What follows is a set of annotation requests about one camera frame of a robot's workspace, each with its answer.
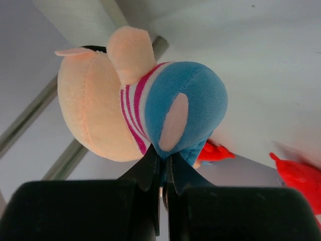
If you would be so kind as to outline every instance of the blue fabric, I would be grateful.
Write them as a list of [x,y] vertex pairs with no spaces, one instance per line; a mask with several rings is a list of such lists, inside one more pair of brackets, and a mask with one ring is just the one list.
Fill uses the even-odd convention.
[[[166,114],[179,93],[188,97],[187,125],[174,149],[164,152],[158,142]],[[189,164],[194,164],[206,139],[222,121],[227,99],[223,82],[205,65],[175,62],[166,67],[150,88],[145,106],[146,129],[157,153],[165,159],[180,152]]]

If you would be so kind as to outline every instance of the striped shirt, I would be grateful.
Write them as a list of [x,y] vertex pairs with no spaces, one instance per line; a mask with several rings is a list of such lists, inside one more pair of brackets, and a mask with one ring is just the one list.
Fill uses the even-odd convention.
[[170,64],[170,62],[158,64],[139,82],[127,85],[120,91],[122,114],[142,154],[146,153],[150,145],[144,115],[148,93],[157,76]]

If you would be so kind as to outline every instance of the pink stripe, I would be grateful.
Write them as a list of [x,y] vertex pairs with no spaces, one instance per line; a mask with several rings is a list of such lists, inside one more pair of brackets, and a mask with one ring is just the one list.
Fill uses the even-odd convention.
[[123,93],[124,91],[121,90],[120,91],[120,102],[121,102],[121,110],[122,110],[122,114],[125,118],[125,121],[128,125],[128,128],[130,130],[130,132],[132,133],[132,135],[134,136],[137,144],[138,144],[138,147],[139,147],[139,150],[142,154],[145,154],[146,153],[146,145],[144,143],[144,141],[137,135],[137,133],[133,130],[131,124],[129,123],[128,119],[127,119],[127,116],[126,116],[126,111],[125,111],[125,107],[124,107],[124,101],[123,101]]
[[136,87],[136,91],[134,94],[134,113],[136,116],[136,120],[138,122],[139,128],[140,130],[144,133],[144,136],[147,136],[146,133],[144,132],[144,129],[141,125],[141,121],[140,121],[140,116],[139,116],[139,102],[140,102],[140,98],[141,98],[141,94],[145,88],[145,85],[148,81],[148,79],[151,77],[151,75],[162,65],[167,64],[168,62],[165,63],[161,63],[159,65],[157,65],[151,72],[149,72],[147,75],[145,75],[138,83],[137,87]]
[[142,131],[137,127],[136,123],[134,122],[134,118],[131,114],[131,108],[130,108],[130,103],[129,103],[129,88],[130,88],[130,85],[127,85],[126,86],[126,91],[125,91],[125,94],[126,94],[126,105],[127,105],[127,109],[128,109],[128,113],[129,113],[129,117],[131,119],[131,122],[133,123],[135,129],[143,136],[147,139],[146,135],[144,133],[142,133]]

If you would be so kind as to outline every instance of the red fabric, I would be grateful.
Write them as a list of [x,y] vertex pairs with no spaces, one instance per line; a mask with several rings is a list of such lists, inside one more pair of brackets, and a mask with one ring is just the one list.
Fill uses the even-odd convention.
[[321,171],[305,163],[281,160],[274,153],[270,157],[286,185],[305,196],[315,215],[321,214]]
[[225,158],[235,158],[235,155],[225,147],[216,146],[210,140],[207,140],[197,159],[200,161],[217,162]]

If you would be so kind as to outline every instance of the red toy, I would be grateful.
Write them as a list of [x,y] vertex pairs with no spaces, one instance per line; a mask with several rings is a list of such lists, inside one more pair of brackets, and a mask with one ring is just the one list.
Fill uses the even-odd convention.
[[305,163],[281,160],[274,153],[270,157],[275,161],[277,171],[288,187],[301,192],[309,202],[314,214],[321,214],[321,171]]
[[194,164],[194,168],[199,168],[203,161],[218,162],[226,158],[235,158],[235,155],[225,147],[216,146],[210,140],[207,140]]

